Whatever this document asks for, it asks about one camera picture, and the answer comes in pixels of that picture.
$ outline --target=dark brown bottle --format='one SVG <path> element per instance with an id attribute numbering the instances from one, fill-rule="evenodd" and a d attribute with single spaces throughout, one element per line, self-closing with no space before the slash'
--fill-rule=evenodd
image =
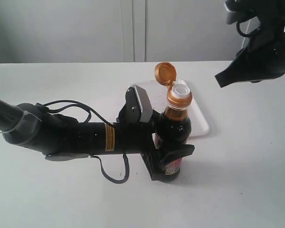
<path id="1" fill-rule="evenodd" d="M 188 118 L 188 107 L 192 101 L 192 93 L 187 85 L 176 84 L 175 68 L 169 63 L 161 63 L 155 68 L 157 81 L 168 86 L 168 106 L 160 115 L 156 124 L 155 146 L 157 149 L 165 142 L 186 143 L 191 133 L 191 121 Z M 174 180 L 181 171 L 182 158 L 162 167 L 165 175 L 162 181 Z"/>

